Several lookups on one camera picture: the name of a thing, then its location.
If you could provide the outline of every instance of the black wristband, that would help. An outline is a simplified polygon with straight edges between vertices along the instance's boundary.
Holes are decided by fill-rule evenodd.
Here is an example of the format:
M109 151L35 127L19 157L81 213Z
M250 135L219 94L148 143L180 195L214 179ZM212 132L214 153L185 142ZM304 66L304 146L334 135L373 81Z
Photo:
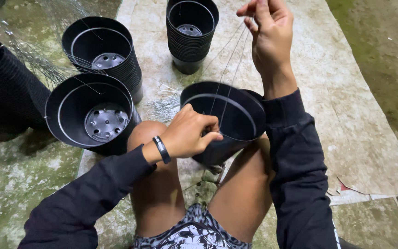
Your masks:
M165 148L165 145L162 142L161 138L159 136L156 136L153 138L153 142L156 144L156 147L158 148L159 153L162 156L162 161L164 162L164 164L171 162L170 155L167 151L167 148Z

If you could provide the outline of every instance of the black plastic pot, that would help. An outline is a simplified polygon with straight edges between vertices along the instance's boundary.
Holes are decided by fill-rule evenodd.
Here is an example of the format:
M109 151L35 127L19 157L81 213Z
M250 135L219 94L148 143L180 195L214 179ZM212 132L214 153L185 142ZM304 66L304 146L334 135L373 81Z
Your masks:
M210 50L219 11L212 0L169 0L166 26L169 50L177 69L195 73Z
M134 103L142 99L142 71L130 32L120 22L99 16L75 21L62 35L62 47L82 73L105 73L122 82Z
M263 106L257 96L244 90L217 82L195 83L182 91L180 104L191 104L198 113L219 119L224 139L211 142L203 153L193 156L207 166L223 164L265 132Z
M0 137L28 127L47 130L44 111L50 91L0 43Z
M128 137L141 122L124 84L93 73L70 77L56 87L46 115L56 138L104 156L126 153Z

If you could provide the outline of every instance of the hand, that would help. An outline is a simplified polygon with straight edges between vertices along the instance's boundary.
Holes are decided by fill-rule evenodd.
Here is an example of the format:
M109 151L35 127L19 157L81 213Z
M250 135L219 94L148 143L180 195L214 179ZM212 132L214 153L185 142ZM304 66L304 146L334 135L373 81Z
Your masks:
M204 130L209 131L202 137ZM159 136L171 158L187 158L202 153L214 140L222 140L219 133L219 120L216 116L202 115L186 104L173 118L167 130ZM162 158L153 141L142 149L150 164Z
M251 0L237 11L253 35L252 56L262 77L266 99L279 98L297 90L291 69L293 14L283 0ZM255 25L249 18L254 16Z

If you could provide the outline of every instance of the thigh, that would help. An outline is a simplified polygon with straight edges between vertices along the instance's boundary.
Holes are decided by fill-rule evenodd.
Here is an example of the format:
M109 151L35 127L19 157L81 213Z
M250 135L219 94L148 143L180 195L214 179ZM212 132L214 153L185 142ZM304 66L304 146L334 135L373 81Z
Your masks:
M272 204L274 177L269 141L263 135L235 158L208 210L231 236L250 243Z
M128 150L152 141L166 130L163 123L145 121L134 128ZM131 200L136 216L136 234L152 237L178 223L185 215L185 204L177 173L176 159L157 163L156 170L133 184Z

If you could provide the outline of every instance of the black sleeve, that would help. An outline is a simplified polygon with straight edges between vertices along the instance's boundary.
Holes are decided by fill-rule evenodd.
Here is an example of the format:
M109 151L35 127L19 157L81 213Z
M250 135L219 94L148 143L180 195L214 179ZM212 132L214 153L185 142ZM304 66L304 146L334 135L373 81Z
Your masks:
M277 213L277 241L284 248L338 248L329 207L328 177L314 118L299 89L264 100L276 176L270 183Z
M152 171L142 145L103 159L32 210L19 248L96 248L96 220L130 192L135 180Z

